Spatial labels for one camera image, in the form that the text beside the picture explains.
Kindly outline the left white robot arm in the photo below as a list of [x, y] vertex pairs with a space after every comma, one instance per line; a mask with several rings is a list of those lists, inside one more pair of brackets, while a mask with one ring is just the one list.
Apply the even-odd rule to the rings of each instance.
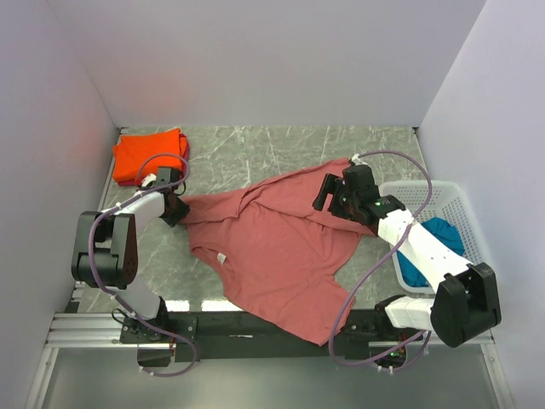
[[189, 205], [176, 192], [185, 185], [181, 170], [160, 167], [132, 198], [108, 210], [85, 211], [77, 221], [72, 277], [103, 290], [129, 314], [141, 317], [140, 332], [153, 343], [169, 335], [170, 322], [165, 301], [136, 278], [137, 234], [152, 220], [172, 228], [188, 215]]

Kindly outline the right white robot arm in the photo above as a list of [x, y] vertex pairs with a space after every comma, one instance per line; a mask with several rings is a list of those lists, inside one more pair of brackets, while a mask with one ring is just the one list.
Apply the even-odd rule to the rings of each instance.
[[368, 227], [431, 287], [433, 298], [395, 296], [379, 302], [373, 321], [378, 337], [392, 340], [403, 329], [432, 331], [455, 348], [501, 323], [494, 270], [457, 255], [417, 221], [414, 211], [381, 194], [369, 165], [351, 164], [341, 176], [326, 174], [313, 208]]

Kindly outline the salmon pink t shirt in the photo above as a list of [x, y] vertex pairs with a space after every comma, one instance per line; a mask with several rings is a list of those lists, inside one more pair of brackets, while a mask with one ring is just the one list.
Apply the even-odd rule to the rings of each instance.
[[189, 196], [183, 219], [192, 254], [221, 278], [225, 297], [242, 310], [319, 346], [344, 320], [347, 291], [336, 272], [370, 230], [316, 211], [326, 174], [345, 158], [275, 176], [239, 190]]

